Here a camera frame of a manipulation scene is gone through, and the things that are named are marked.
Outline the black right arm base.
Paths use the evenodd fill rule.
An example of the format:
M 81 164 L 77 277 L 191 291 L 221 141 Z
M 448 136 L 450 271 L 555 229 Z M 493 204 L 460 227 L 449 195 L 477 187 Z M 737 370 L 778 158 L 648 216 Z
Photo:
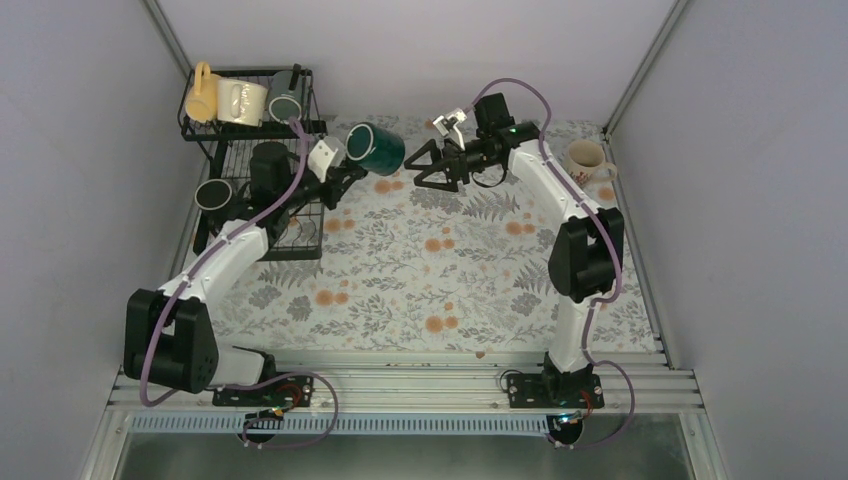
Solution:
M 605 406 L 600 377 L 588 370 L 570 374 L 508 373 L 504 388 L 514 409 L 600 409 Z

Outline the black matte mug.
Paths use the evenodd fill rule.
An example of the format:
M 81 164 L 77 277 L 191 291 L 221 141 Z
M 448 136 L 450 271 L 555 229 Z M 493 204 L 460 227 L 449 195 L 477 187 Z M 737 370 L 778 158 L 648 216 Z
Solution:
M 200 210 L 211 212 L 226 207 L 234 195 L 233 186 L 223 179 L 209 179 L 195 190 L 194 203 Z

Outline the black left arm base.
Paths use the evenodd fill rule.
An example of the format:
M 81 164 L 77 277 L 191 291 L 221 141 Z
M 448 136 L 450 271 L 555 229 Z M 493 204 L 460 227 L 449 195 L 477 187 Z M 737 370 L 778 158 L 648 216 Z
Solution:
M 216 407 L 250 407 L 259 409 L 290 409 L 308 407 L 314 390 L 314 379 L 293 376 L 255 390 L 223 389 L 213 392 Z

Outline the cream white ribbed mug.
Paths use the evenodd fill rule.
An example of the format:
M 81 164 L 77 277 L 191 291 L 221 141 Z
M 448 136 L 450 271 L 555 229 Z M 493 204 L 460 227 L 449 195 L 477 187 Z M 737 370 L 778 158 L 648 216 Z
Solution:
M 217 119 L 250 127 L 262 123 L 268 88 L 244 80 L 222 78 L 217 82 Z

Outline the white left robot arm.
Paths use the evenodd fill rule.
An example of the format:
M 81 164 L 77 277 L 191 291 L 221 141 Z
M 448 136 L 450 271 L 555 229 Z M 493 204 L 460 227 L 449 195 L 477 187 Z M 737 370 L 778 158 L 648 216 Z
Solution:
M 209 308 L 277 243 L 292 214 L 313 202 L 336 206 L 367 171 L 345 159 L 331 137 L 297 154 L 278 145 L 275 156 L 295 170 L 290 182 L 251 182 L 253 193 L 242 187 L 218 206 L 225 221 L 188 267 L 161 287 L 130 296 L 123 369 L 143 387 L 156 384 L 188 393 L 236 388 L 255 405 L 276 396 L 279 380 L 267 370 L 267 356 L 218 343 Z

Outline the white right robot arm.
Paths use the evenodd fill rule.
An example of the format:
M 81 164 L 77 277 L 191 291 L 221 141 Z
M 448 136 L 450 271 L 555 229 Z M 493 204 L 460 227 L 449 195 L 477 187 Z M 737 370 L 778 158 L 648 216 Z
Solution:
M 429 140 L 403 163 L 416 173 L 418 187 L 457 191 L 474 174 L 499 167 L 521 180 L 547 213 L 559 221 L 548 260 L 548 274 L 560 295 L 553 343 L 534 384 L 533 404 L 575 407 L 598 395 L 589 334 L 595 309 L 616 290 L 622 270 L 624 219 L 603 208 L 555 162 L 539 127 L 517 122 L 502 94 L 476 100 L 476 137 L 464 140 L 458 129 L 466 118 L 457 109 L 434 125 L 443 140 Z

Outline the floral cream mug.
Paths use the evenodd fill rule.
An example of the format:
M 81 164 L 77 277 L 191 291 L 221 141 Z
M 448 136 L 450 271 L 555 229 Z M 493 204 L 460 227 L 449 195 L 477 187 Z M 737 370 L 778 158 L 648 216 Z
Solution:
M 617 167 L 607 160 L 603 147 L 585 139 L 575 140 L 568 145 L 564 166 L 581 189 L 612 182 L 618 175 Z

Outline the dark green mug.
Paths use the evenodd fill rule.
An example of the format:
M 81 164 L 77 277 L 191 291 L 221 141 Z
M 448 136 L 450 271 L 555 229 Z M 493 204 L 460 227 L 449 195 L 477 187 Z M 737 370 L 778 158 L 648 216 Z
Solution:
M 406 155 L 405 142 L 398 134 L 370 122 L 350 129 L 345 148 L 350 161 L 380 176 L 398 171 Z

